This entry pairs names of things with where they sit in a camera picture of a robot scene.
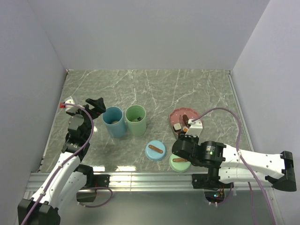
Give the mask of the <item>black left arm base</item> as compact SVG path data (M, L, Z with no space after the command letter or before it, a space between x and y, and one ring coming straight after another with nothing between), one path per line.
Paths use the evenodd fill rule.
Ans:
M109 174L94 174L87 178L86 188L94 187L109 187L110 175Z

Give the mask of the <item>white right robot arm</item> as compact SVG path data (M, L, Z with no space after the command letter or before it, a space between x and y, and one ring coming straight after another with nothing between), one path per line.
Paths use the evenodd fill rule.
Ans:
M194 189L230 188L235 182L269 183L274 189L295 192L296 179L293 154L264 154L236 150L228 144L206 141L181 134L172 146L172 153L196 167L208 169L206 174L193 174Z

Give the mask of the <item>yellow sushi roll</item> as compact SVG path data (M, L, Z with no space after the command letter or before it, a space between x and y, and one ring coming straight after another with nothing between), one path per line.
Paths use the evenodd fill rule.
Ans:
M173 129L175 131L180 131L182 129L182 126L180 123L175 123L175 124L173 124Z

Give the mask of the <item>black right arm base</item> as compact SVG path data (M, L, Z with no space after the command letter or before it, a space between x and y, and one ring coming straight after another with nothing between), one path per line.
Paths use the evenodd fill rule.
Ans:
M192 174L193 189L218 190L221 188L233 188L234 184L222 183L220 176L209 176L208 174Z

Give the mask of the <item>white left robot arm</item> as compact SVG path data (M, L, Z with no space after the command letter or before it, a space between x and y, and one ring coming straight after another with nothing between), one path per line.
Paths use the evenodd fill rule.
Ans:
M91 166L81 162L85 157L94 132L94 119L106 112L103 98L86 99L77 105L72 97L60 104L70 115L67 135L60 157L41 187L30 199L22 199L17 207L20 225L58 225L65 204L78 191L110 191L110 176L95 175Z

